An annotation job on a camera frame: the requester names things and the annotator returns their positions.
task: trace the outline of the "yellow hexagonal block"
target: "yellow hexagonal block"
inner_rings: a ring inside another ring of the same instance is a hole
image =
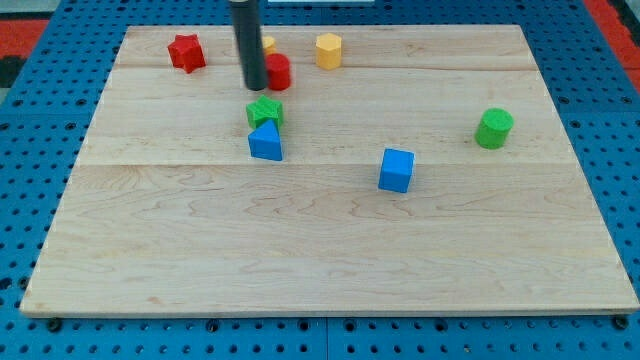
[[[278,50],[276,50],[276,39],[274,39],[273,36],[263,36],[262,49],[264,49],[264,56],[278,52]]]
[[[326,33],[316,37],[316,65],[332,70],[342,63],[342,38]]]

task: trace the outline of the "blue prism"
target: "blue prism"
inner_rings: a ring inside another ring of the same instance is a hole
[[[413,174],[413,159],[412,152],[384,149],[378,188],[406,193]]]
[[[249,134],[249,148],[253,157],[282,161],[280,134],[273,120],[267,120]]]

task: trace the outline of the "blue pegboard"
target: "blue pegboard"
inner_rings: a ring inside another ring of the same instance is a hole
[[[0,108],[0,358],[637,359],[640,317],[31,320],[17,307],[128,25],[229,24],[226,1],[63,0]],[[578,0],[267,7],[265,24],[520,24],[634,287],[640,100]]]

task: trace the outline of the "red star block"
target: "red star block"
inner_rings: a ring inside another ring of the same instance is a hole
[[[207,65],[196,34],[176,35],[176,40],[168,46],[168,49],[173,67],[183,68],[187,74]]]

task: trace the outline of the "red cylinder block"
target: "red cylinder block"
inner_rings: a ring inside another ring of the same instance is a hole
[[[269,89],[284,90],[291,86],[290,62],[284,54],[271,54],[266,57]]]

